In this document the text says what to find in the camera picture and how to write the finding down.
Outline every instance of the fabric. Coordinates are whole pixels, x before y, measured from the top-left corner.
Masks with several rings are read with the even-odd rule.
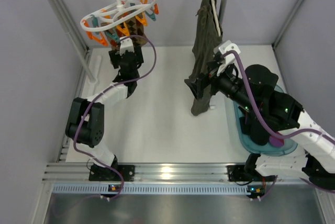
[[[206,63],[213,58],[214,48],[222,42],[222,33],[221,36],[218,36],[210,0],[202,0],[197,16],[196,38],[192,49],[195,57],[195,64],[193,72],[189,76],[191,81],[195,81],[200,73],[207,73]],[[194,116],[198,116],[199,114],[206,112],[209,109],[210,97],[210,86],[208,86],[204,90],[204,97],[202,99],[194,99],[191,113]]]
[[[106,26],[108,23],[101,23],[101,26]],[[140,36],[143,36],[143,37],[146,37],[145,34],[144,34],[144,26],[142,23],[140,23],[136,17],[132,17],[130,19],[128,19],[126,21],[126,25],[128,27],[128,30],[129,30],[129,33],[131,35],[140,35]],[[109,32],[110,34],[114,34],[116,31],[117,35],[119,37],[124,37],[125,35],[122,34],[120,31],[118,31],[117,29],[113,30],[113,29],[110,29],[110,30],[107,30],[105,31],[105,35],[107,37],[107,40],[110,42],[110,45],[111,45],[111,49],[112,50],[119,50],[119,45],[117,42],[115,42],[112,38],[110,38],[108,36],[108,33]],[[132,38],[132,42],[134,44],[134,46],[143,46],[147,43],[146,40],[144,40],[143,38],[137,38],[137,37],[133,37]]]

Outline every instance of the blue plastic tray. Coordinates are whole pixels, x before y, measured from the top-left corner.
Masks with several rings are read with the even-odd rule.
[[[275,90],[278,92],[284,92],[278,85],[276,86]],[[247,151],[249,151],[250,153],[259,153],[268,156],[282,156],[293,152],[297,148],[298,144],[292,139],[285,139],[284,145],[282,147],[274,147],[270,143],[267,143],[266,145],[255,144],[248,135],[242,133],[239,118],[243,117],[244,115],[238,107],[239,105],[234,102],[236,124],[239,132],[240,141]]]

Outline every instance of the clothes hanger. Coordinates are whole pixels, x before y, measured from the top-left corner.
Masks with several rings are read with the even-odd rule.
[[[90,13],[82,18],[80,22],[81,27],[87,32],[104,32],[117,27],[118,31],[127,35],[129,30],[124,22],[139,14],[143,14],[143,17],[138,18],[140,18],[140,22],[145,24],[144,15],[146,10],[153,10],[156,14],[159,12],[158,6],[156,5],[157,0],[152,0],[147,4],[134,0],[134,5],[127,7],[129,1],[130,0],[116,0],[115,3]],[[99,23],[106,23],[106,25],[100,25],[100,27],[89,27],[85,22],[91,19],[91,15],[94,15],[98,19]]]
[[[214,21],[215,21],[216,30],[218,32],[218,35],[221,36],[221,29],[220,29],[218,15],[216,13],[215,1],[214,0],[210,0],[210,2],[211,2],[212,10],[213,10],[213,15],[214,15]]]

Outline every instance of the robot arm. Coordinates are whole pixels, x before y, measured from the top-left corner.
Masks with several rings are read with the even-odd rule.
[[[139,77],[138,68],[143,63],[143,56],[140,46],[134,47],[131,39],[122,40],[120,49],[109,51],[109,57],[115,69],[119,68],[118,75],[109,86],[114,84],[135,80]],[[110,165],[117,170],[117,158],[106,145],[104,137],[104,114],[116,103],[128,98],[137,87],[136,81],[127,84],[118,84],[109,89],[91,107],[88,116],[80,129],[77,139],[77,148],[98,158],[102,163]],[[88,105],[101,92],[87,98],[75,98],[72,102],[65,134],[74,139],[79,123]],[[96,180],[108,181],[115,177],[110,169],[103,167],[94,160],[91,171]]]
[[[271,134],[262,126],[252,105],[243,80],[238,77],[238,69],[233,64],[233,54],[222,59],[230,50],[240,53],[236,44],[227,41],[214,50],[213,60],[208,62],[208,72],[200,74],[196,81],[185,80],[196,99],[201,99],[203,90],[211,85],[211,94],[222,92],[240,105],[246,117],[240,118],[242,132],[250,136],[258,145],[267,144]],[[262,118],[274,132],[286,135],[298,129],[302,132],[290,137],[307,152],[303,156],[266,156],[251,154],[244,170],[261,176],[285,175],[309,180],[313,184],[335,189],[335,141],[317,125],[302,105],[288,94],[274,90],[278,76],[266,67],[256,64],[246,68],[253,97]]]

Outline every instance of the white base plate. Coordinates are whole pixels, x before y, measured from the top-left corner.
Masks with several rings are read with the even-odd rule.
[[[244,67],[265,65],[278,74],[271,46],[239,46]],[[85,81],[82,97],[103,90],[117,74],[110,63],[109,49],[93,50],[90,68],[102,56],[95,89]],[[144,64],[140,75],[152,66],[153,51],[142,48]],[[184,83],[194,65],[192,47],[157,47],[157,65],[138,82],[134,94],[105,112],[105,136],[110,150],[125,163],[239,163],[249,153],[241,145],[232,102],[223,94],[215,96],[215,109],[197,117],[191,114],[193,95]],[[281,76],[278,85],[284,88]],[[88,157],[73,149],[67,162],[87,162]],[[294,155],[303,154],[297,148]]]

